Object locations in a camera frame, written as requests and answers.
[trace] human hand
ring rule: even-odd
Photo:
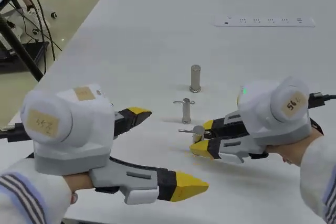
[[[72,174],[64,176],[63,178],[72,192],[71,204],[75,204],[77,202],[77,190],[94,188],[88,173]]]
[[[268,153],[277,153],[282,156],[283,160],[289,164],[301,165],[303,155],[306,152],[308,146],[322,134],[312,127],[311,134],[305,139],[298,141],[294,144],[268,146],[266,151]]]

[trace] floor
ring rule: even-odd
[[[52,20],[51,34],[53,40],[64,48],[73,37],[79,26],[89,15],[98,0],[40,0],[43,5],[53,8],[57,12],[58,18]],[[23,35],[22,41],[27,42],[28,36]],[[56,58],[60,56],[60,51],[55,47]],[[52,64],[52,54],[50,47],[47,54],[47,65]],[[44,69],[44,64],[40,64],[40,69]],[[25,97],[25,94],[36,85],[35,79],[29,72],[3,73],[0,71],[0,126],[7,125],[14,114],[18,111]]]

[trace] sleeve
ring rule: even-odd
[[[60,224],[70,202],[63,177],[36,172],[31,158],[0,175],[1,223]]]
[[[307,148],[300,175],[302,199],[327,224],[336,224],[336,142],[322,136]]]

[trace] metal peg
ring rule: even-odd
[[[200,141],[204,140],[204,134],[209,134],[210,132],[205,131],[205,129],[198,125],[193,128],[193,130],[178,130],[178,132],[183,132],[183,133],[193,133],[193,143],[198,143]]]
[[[200,65],[191,66],[191,85],[190,91],[193,93],[199,93],[201,91],[201,67]]]
[[[190,104],[195,104],[195,102],[190,101],[189,98],[184,98],[182,102],[175,101],[174,103],[181,103],[183,105],[182,106],[182,110],[183,110],[182,123],[190,124],[191,123]]]

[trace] small metal bolt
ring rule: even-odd
[[[199,93],[201,91],[201,67],[200,65],[191,66],[191,85],[189,90],[193,93]]]
[[[191,123],[191,117],[190,117],[190,104],[195,104],[194,101],[190,101],[189,98],[184,98],[182,102],[175,101],[174,103],[180,103],[182,104],[182,110],[183,110],[183,117],[182,117],[182,123],[184,124],[190,124]]]
[[[204,140],[204,134],[210,134],[210,132],[205,131],[205,129],[198,125],[193,128],[193,130],[178,130],[178,132],[183,132],[183,133],[193,133],[193,143],[198,143],[200,141]]]

